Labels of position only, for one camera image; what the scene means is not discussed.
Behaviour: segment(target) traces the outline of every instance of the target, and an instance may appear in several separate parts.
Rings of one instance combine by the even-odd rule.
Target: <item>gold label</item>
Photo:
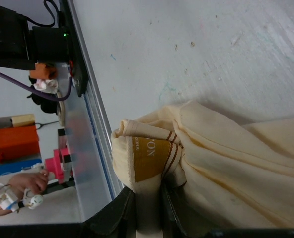
[[[169,159],[172,144],[166,140],[133,137],[135,182],[162,173]]]

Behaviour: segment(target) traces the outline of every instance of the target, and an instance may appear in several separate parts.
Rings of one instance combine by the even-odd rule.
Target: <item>scratched white surface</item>
[[[294,0],[74,4],[112,129],[190,99],[239,123],[294,116]]]

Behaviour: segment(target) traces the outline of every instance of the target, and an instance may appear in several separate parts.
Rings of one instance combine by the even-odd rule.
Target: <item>human hand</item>
[[[14,175],[9,184],[20,192],[30,189],[34,195],[41,194],[48,185],[49,171],[42,170],[39,173],[19,173]]]

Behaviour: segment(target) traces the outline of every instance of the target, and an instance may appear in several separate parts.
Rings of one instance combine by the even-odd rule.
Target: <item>beige cloth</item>
[[[294,119],[241,127],[192,101],[123,120],[112,149],[142,234],[160,229],[163,178],[186,181],[187,201],[221,226],[294,227]]]

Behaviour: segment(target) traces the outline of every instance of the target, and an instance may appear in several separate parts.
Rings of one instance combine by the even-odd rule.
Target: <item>orange bin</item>
[[[36,126],[0,128],[0,163],[39,152]]]

